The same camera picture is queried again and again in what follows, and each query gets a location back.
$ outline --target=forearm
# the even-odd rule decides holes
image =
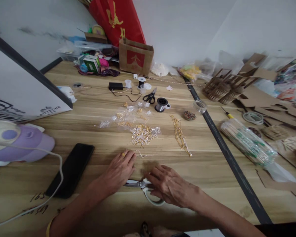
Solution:
[[[55,217],[50,227],[50,237],[67,236],[68,233],[109,193],[101,188],[98,180],[93,181],[88,187]],[[46,227],[39,236],[45,236]]]
[[[198,200],[198,203],[191,209],[215,222],[220,229],[230,236],[265,237],[262,232],[246,219],[212,199],[203,191],[200,191]]]

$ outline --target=scissors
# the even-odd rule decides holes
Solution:
[[[132,187],[132,188],[141,188],[142,191],[144,192],[146,198],[148,199],[148,201],[155,206],[162,206],[165,203],[164,200],[162,200],[162,199],[160,199],[159,201],[152,201],[150,199],[147,192],[151,192],[153,190],[153,185],[146,178],[143,179],[143,181],[136,181],[136,180],[129,179],[129,180],[127,180],[127,182],[124,186],[125,187]]]
[[[145,95],[144,98],[143,98],[143,100],[144,101],[149,101],[149,104],[153,104],[156,101],[156,99],[155,99],[155,93],[156,93],[156,91],[157,91],[157,87],[154,88],[154,90],[150,94]]]

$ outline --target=bundle of sticks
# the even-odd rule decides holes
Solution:
[[[277,152],[237,119],[224,122],[220,130],[253,163],[267,166],[274,162]]]

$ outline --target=black scissors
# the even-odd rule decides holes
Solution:
[[[143,97],[143,100],[144,101],[149,101],[150,104],[153,104],[156,101],[156,99],[155,99],[155,93],[156,93],[156,91],[157,91],[157,87],[154,88],[154,90],[150,94],[145,95]]]

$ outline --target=white scissors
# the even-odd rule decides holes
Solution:
[[[148,201],[155,205],[155,206],[162,206],[165,201],[160,199],[159,201],[152,201],[150,199],[150,197],[148,196],[147,192],[151,192],[153,190],[153,188],[150,188],[150,187],[153,187],[153,185],[149,185],[149,187],[147,187],[146,185],[147,184],[151,184],[148,179],[143,179],[143,181],[137,181],[137,180],[127,180],[126,184],[124,185],[125,187],[133,187],[133,188],[141,188],[141,190],[144,192],[146,198],[148,199]]]

